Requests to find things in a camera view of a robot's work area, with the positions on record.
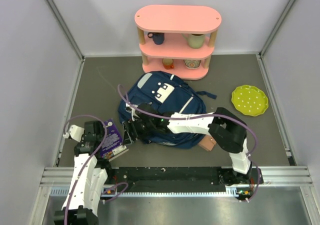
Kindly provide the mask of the purple book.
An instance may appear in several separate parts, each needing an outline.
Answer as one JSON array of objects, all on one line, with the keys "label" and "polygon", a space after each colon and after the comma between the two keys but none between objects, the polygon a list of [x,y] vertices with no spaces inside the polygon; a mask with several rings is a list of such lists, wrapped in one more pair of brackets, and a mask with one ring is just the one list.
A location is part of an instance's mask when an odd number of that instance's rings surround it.
[{"label": "purple book", "polygon": [[101,146],[100,155],[102,158],[112,161],[126,153],[129,149],[126,145],[123,145],[123,138],[113,119],[106,120],[104,124],[107,136]]}]

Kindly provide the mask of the navy blue backpack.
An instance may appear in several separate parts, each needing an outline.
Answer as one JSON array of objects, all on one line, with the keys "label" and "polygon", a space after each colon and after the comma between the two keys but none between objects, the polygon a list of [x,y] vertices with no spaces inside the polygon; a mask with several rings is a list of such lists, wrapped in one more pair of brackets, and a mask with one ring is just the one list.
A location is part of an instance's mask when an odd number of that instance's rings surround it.
[{"label": "navy blue backpack", "polygon": [[[206,95],[216,99],[215,94],[195,91],[180,77],[163,71],[153,71],[142,75],[127,93],[129,102],[137,107],[149,104],[160,114],[177,112],[180,114],[205,114],[206,105],[201,99]],[[144,139],[145,144],[156,143],[179,149],[191,149],[204,138],[203,134],[155,132]]]}]

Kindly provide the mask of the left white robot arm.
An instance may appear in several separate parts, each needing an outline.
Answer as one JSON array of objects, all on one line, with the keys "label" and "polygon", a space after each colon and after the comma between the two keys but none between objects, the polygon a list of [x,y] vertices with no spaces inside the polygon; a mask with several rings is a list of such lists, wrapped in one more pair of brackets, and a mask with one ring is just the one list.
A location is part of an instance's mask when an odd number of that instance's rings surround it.
[{"label": "left white robot arm", "polygon": [[65,139],[77,142],[74,147],[74,168],[65,202],[54,213],[56,225],[97,225],[98,205],[103,185],[114,176],[99,150],[106,139],[106,127],[101,121],[87,121],[84,127],[71,125]]}]

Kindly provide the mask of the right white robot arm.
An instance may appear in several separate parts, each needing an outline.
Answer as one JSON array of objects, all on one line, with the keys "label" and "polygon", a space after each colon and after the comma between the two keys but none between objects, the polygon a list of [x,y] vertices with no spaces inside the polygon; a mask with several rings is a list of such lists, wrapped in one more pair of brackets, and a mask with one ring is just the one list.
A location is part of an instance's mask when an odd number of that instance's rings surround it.
[{"label": "right white robot arm", "polygon": [[206,114],[187,114],[173,111],[160,113],[150,104],[128,105],[127,118],[122,119],[124,133],[134,142],[168,142],[175,146],[197,143],[205,136],[215,140],[229,154],[232,172],[224,172],[221,178],[228,185],[250,181],[253,162],[250,159],[247,137],[255,133],[248,125],[229,110],[219,107]]}]

